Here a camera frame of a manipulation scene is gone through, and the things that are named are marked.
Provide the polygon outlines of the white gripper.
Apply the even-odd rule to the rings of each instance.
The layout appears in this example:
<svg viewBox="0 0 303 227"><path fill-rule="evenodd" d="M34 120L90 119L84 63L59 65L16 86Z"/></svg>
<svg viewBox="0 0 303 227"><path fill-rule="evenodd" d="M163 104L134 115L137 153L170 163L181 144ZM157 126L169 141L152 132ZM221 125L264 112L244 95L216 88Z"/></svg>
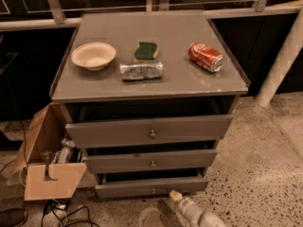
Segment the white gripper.
<svg viewBox="0 0 303 227"><path fill-rule="evenodd" d="M199 225L204 211L191 199L183 198L183 195L175 190L169 192L169 197L177 203L177 208L190 225Z"/></svg>

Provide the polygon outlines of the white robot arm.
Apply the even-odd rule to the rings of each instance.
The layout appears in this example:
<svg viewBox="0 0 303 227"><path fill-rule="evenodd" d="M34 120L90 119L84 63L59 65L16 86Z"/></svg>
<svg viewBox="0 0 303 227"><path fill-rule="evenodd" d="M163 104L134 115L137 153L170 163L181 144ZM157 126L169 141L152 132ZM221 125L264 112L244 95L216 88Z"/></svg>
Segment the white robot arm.
<svg viewBox="0 0 303 227"><path fill-rule="evenodd" d="M227 227L214 213L204 211L197 203L184 197L180 192L171 190L169 196L190 227Z"/></svg>

